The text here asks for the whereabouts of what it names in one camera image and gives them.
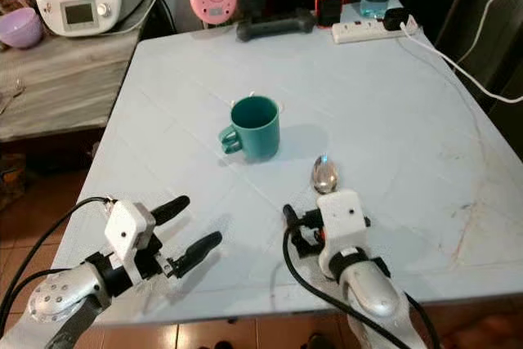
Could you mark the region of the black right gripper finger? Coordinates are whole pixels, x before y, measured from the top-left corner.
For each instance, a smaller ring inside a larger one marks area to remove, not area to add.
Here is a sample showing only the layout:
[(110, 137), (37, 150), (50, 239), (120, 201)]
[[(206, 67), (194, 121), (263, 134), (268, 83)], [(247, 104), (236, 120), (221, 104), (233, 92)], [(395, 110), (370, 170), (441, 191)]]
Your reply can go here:
[(291, 245), (294, 249), (299, 249), (303, 244), (302, 238), (302, 219), (294, 211), (291, 204), (284, 204), (283, 215), (285, 223), (287, 223), (288, 233), (290, 233)]

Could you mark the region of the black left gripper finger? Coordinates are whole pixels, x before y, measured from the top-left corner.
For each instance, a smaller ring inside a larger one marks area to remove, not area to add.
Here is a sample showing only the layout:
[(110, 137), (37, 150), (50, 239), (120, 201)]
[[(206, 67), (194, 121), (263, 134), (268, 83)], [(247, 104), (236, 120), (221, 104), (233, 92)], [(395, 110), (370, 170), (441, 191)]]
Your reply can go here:
[(161, 204), (161, 206), (157, 208), (153, 208), (154, 222), (171, 221), (176, 217), (176, 215), (186, 210), (188, 204), (190, 204), (190, 197), (188, 197), (188, 195), (181, 195), (171, 200), (171, 202), (167, 202), (166, 204)]
[(195, 241), (178, 259), (178, 275), (185, 275), (193, 270), (223, 240), (220, 232), (213, 232)]

